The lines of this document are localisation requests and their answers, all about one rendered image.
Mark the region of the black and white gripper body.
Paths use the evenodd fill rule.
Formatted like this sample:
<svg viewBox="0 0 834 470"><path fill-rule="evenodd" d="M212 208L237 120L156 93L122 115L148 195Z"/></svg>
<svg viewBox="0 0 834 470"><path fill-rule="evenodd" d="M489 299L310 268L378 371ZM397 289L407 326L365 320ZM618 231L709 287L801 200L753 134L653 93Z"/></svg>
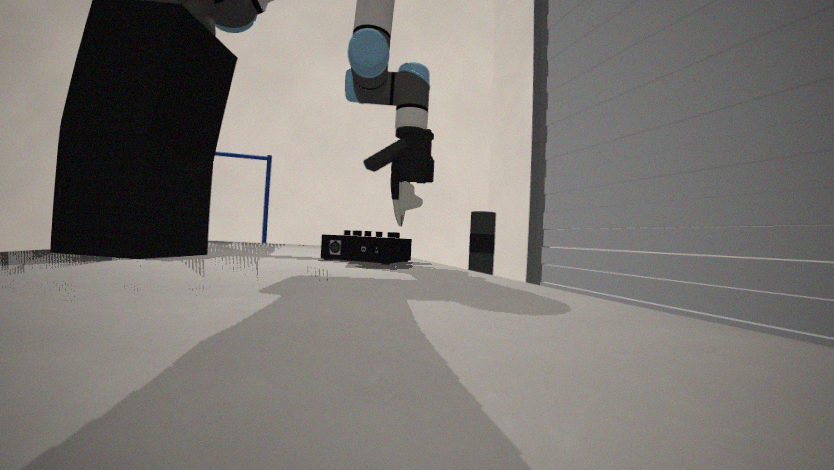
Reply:
<svg viewBox="0 0 834 470"><path fill-rule="evenodd" d="M398 163L397 172L400 174L401 182L432 183L434 160L431 156L431 146L434 133L430 129L403 126L396 129L396 137L404 138L407 143L406 148L394 154L391 165L393 167Z"/></svg>

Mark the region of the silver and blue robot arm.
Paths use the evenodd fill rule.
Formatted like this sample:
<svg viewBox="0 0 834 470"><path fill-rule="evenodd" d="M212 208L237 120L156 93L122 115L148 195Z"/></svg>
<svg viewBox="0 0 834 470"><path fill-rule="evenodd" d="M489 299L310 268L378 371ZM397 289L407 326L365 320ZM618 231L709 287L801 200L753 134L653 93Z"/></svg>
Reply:
<svg viewBox="0 0 834 470"><path fill-rule="evenodd" d="M274 0L147 1L183 4L216 37L215 26L228 33L248 30L257 15L265 12L268 3ZM428 68L410 62L402 64L398 72L388 72L394 4L395 0L357 0L353 36L348 45L351 69L346 71L345 97L360 104L396 106L395 128L427 129ZM375 172L390 164L394 154L406 147L405 139L401 138L363 163L366 169Z"/></svg>

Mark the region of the black fader panel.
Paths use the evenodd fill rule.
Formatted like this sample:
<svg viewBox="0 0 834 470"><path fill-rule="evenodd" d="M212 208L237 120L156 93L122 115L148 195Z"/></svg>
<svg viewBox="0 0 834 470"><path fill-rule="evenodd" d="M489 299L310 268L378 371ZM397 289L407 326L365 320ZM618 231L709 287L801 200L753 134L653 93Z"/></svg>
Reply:
<svg viewBox="0 0 834 470"><path fill-rule="evenodd" d="M374 262L383 265L411 261L412 239L400 238L399 232L388 232L389 238L383 238L383 232L344 230L344 235L323 235L321 239L321 258L324 260L348 260Z"/></svg>

